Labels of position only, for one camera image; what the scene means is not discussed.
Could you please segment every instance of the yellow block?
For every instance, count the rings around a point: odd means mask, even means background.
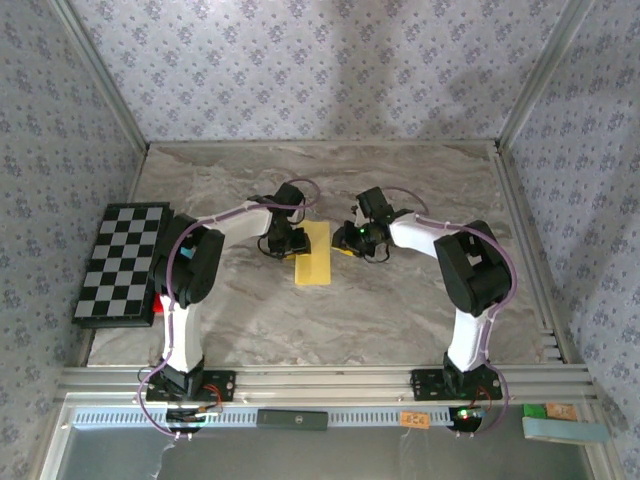
[[[300,226],[309,235],[311,254],[296,255],[296,285],[331,285],[329,222],[304,220]]]

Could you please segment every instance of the floral wallpaper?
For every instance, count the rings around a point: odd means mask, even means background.
[[[45,0],[0,2],[0,478],[25,478],[107,202],[138,155]]]
[[[513,154],[571,334],[640,478],[640,5],[597,0]]]
[[[147,141],[495,138],[564,0],[73,0]]]

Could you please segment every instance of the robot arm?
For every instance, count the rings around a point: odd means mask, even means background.
[[[376,247],[386,244],[438,259],[447,294],[456,307],[453,339],[444,359],[445,378],[448,375],[452,385],[459,383],[466,372],[484,364],[488,309],[511,288],[502,257],[470,233],[450,234],[420,223],[412,211],[395,212],[378,187],[356,198],[355,222],[345,222],[334,234],[333,247],[359,257],[374,257]],[[485,222],[476,221],[469,227],[495,239]]]
[[[448,232],[441,228],[422,225],[416,218],[415,213],[407,213],[389,225],[393,244],[396,247],[417,250],[437,259],[436,242],[448,236]],[[480,351],[480,340],[485,328],[489,328],[488,310],[485,309],[480,315],[474,316],[456,306],[453,339],[447,349],[447,356],[461,372],[473,370],[484,363],[485,355]]]
[[[293,185],[284,183],[274,196],[251,197],[235,209],[210,217],[195,219],[180,214],[167,227],[154,253],[150,269],[165,315],[162,356],[169,360],[162,375],[188,397],[199,389],[199,378],[204,366],[200,341],[200,302],[213,288],[222,251],[252,237],[266,237],[268,253],[275,258],[284,258],[293,253],[308,253],[309,238],[304,229],[295,226],[299,210],[256,208],[260,203],[296,206],[303,202],[302,192]],[[174,259],[172,290],[176,303],[170,326],[168,316],[171,299],[166,288],[169,254],[182,232],[202,220],[210,220],[210,223],[193,230],[181,243]]]

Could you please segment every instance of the orange sticker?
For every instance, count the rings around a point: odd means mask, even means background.
[[[428,413],[402,412],[400,414],[400,425],[409,428],[429,428],[430,418]]]
[[[547,417],[558,420],[578,421],[578,413],[573,405],[563,405],[560,403],[547,403]]]

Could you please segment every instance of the checkered board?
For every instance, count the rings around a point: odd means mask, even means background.
[[[107,206],[74,323],[84,328],[147,327],[153,323],[149,266],[171,215],[168,203]]]

